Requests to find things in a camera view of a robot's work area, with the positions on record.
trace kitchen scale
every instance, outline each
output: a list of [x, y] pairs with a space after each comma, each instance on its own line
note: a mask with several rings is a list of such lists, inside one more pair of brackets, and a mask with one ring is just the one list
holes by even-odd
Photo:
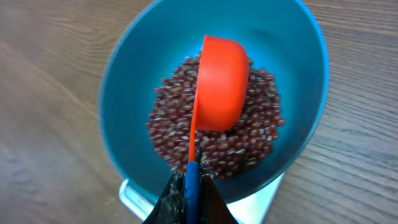
[[[280, 175], [273, 182], [267, 185], [267, 187], [264, 187], [258, 192], [244, 199], [227, 204], [228, 209], [235, 219], [242, 224], [263, 223], [272, 199], [282, 181], [283, 175], [284, 174]], [[128, 183], [129, 180], [126, 179], [120, 186], [120, 201], [136, 214], [137, 217], [144, 221], [154, 208], [154, 204], [150, 203], [147, 199], [131, 188]]]

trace wooden table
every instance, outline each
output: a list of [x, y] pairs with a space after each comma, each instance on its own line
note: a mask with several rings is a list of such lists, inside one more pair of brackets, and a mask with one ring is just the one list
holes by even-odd
[[[150, 0], [0, 1], [0, 223], [140, 223], [98, 136], [109, 53]], [[398, 2], [306, 0], [330, 54], [322, 121], [266, 223], [398, 223]]]

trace blue bowl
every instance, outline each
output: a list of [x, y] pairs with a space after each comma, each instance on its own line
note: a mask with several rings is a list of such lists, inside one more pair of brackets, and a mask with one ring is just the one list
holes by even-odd
[[282, 117], [274, 152], [259, 166], [216, 185], [227, 202], [265, 187], [281, 175], [310, 140], [325, 105], [328, 55], [321, 30], [299, 0], [163, 0], [148, 6], [118, 42], [106, 68], [100, 125], [108, 154], [130, 185], [155, 202], [170, 167], [154, 152], [145, 126], [161, 85], [196, 55], [204, 34], [240, 42], [275, 74]]

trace wood grain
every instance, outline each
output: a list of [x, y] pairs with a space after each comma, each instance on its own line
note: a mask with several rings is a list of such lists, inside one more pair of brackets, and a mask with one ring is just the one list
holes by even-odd
[[[0, 224], [140, 223], [116, 198], [96, 101], [149, 2], [0, 1]], [[328, 42], [330, 91], [266, 223], [398, 223], [398, 2], [305, 3]]]

